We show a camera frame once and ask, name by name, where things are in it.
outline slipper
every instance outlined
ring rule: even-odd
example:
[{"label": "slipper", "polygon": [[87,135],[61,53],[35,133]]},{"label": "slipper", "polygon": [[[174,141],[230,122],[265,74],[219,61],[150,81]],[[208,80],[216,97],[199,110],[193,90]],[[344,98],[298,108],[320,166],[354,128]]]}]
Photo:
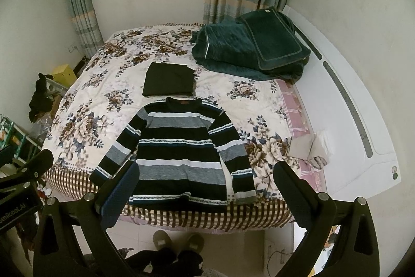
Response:
[{"label": "slipper", "polygon": [[205,245],[205,240],[199,234],[191,235],[187,240],[187,243],[183,250],[194,251],[195,253],[200,254]]},{"label": "slipper", "polygon": [[153,234],[153,243],[157,250],[171,248],[171,238],[164,230],[157,230]]}]

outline yellow box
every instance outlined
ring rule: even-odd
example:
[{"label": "yellow box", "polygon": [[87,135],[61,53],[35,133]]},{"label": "yellow box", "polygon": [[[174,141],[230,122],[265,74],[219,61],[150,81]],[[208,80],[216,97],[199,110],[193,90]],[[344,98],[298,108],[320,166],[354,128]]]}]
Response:
[{"label": "yellow box", "polygon": [[57,83],[70,88],[76,82],[76,75],[68,64],[56,67],[52,72],[53,80]]}]

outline floral bedspread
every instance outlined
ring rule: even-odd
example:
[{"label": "floral bedspread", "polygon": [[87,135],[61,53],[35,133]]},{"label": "floral bedspread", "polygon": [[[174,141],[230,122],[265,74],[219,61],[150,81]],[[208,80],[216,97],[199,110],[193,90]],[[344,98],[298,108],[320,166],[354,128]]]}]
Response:
[{"label": "floral bedspread", "polygon": [[291,131],[278,81],[254,81],[215,73],[196,64],[189,43],[197,25],[157,25],[113,34],[62,99],[44,142],[53,171],[91,173],[134,114],[154,100],[142,96],[151,62],[186,64],[195,70],[196,97],[222,107],[246,142],[259,202],[282,199],[273,181],[276,162],[288,158]]}]

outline sweater sleeve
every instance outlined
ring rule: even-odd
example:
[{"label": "sweater sleeve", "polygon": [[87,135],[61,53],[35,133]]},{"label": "sweater sleeve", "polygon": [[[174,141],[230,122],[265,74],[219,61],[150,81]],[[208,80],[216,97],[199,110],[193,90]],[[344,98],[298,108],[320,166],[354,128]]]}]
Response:
[{"label": "sweater sleeve", "polygon": [[254,177],[244,142],[232,121],[222,111],[208,129],[210,138],[232,176],[232,187],[238,204],[256,200]]},{"label": "sweater sleeve", "polygon": [[140,140],[141,131],[147,125],[147,112],[143,107],[127,124],[107,154],[92,172],[89,180],[98,187],[112,178],[132,154]]}]

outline folded blanket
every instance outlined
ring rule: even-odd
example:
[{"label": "folded blanket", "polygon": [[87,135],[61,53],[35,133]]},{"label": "folded blanket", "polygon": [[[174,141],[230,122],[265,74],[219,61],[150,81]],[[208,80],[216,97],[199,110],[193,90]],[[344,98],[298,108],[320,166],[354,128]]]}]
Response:
[{"label": "folded blanket", "polygon": [[215,72],[254,80],[298,80],[310,50],[295,36],[292,21],[274,8],[235,21],[209,24],[192,35],[193,57]]}]

